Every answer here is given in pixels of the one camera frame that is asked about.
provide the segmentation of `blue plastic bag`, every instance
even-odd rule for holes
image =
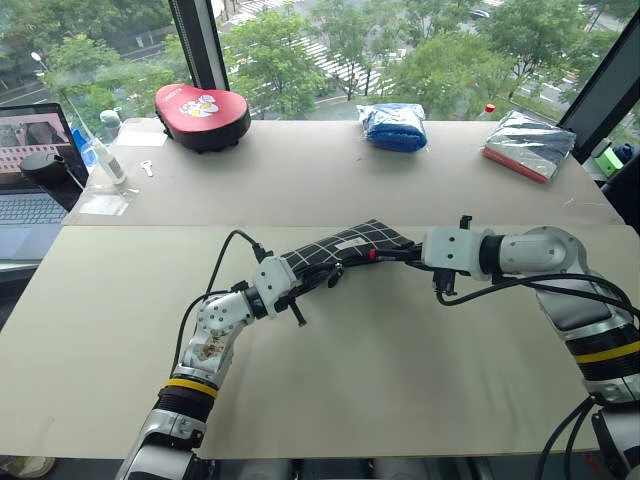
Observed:
[[[380,148],[415,152],[427,144],[424,110],[412,103],[358,105],[367,140]]]

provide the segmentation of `robotic arm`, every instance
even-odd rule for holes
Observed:
[[[454,294],[455,273],[494,283],[504,274],[576,274],[536,281],[536,296],[580,368],[587,392],[603,407],[592,416],[593,428],[609,469],[624,478],[640,463],[640,336],[633,317],[607,303],[544,288],[622,299],[601,283],[579,278],[597,274],[587,266],[582,243],[564,230],[539,227],[504,236],[469,230],[466,220],[461,228],[438,227],[425,236],[421,260],[434,270],[439,298]]]
[[[602,408],[592,423],[609,468],[624,477],[640,463],[640,337],[632,316],[594,299],[550,292],[573,289],[620,300],[602,283],[580,279],[594,275],[586,264],[584,246],[567,232],[540,227],[524,235],[495,235],[469,229],[437,227],[427,232],[421,251],[375,251],[370,260],[400,260],[434,272],[438,298],[453,295],[455,275],[494,283],[504,274],[535,280],[536,295],[560,339],[574,356],[589,395]],[[573,278],[540,280],[540,274]],[[307,291],[280,257],[264,258],[253,285],[241,291],[211,296],[198,311],[196,332],[138,435],[116,480],[200,480],[207,463],[193,453],[202,443],[206,420],[233,356],[233,343],[256,319],[291,307],[304,319],[293,293]]]
[[[202,443],[207,418],[231,365],[234,341],[254,320],[273,318],[291,305],[287,294],[298,283],[284,259],[269,256],[260,263],[252,286],[205,300],[196,331],[116,480],[206,478],[208,466],[192,450]]]

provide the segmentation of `beige table surface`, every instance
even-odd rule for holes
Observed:
[[[636,234],[567,229],[586,245],[589,265],[637,304]],[[284,253],[337,227],[247,230]],[[423,231],[399,230],[415,240]],[[0,334],[0,452],[123,457],[227,231],[65,227]],[[247,245],[234,243],[216,286],[254,268]],[[461,278],[457,286],[486,285]],[[585,396],[578,368],[525,288],[443,307],[429,274],[376,265],[298,304],[305,328],[286,312],[243,331],[204,457],[533,452]],[[576,447],[595,446],[584,428]]]
[[[395,225],[623,223],[573,159],[540,185],[480,155],[497,122],[425,122],[428,149],[390,152],[362,138],[358,122],[254,121],[238,146],[198,155],[167,140],[122,146],[129,207],[82,214],[104,188],[81,197],[68,225],[350,225],[377,216]],[[161,132],[154,119],[125,130]],[[153,162],[153,177],[140,167]],[[96,169],[91,184],[109,185]]]

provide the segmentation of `white key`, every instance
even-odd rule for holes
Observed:
[[[140,166],[144,168],[144,171],[147,172],[147,176],[153,177],[153,172],[151,171],[151,160],[145,160],[144,162],[140,162]]]

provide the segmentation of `red boxing pad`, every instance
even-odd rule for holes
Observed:
[[[156,93],[155,104],[165,133],[196,152],[235,145],[251,125],[247,101],[226,90],[167,85]]]

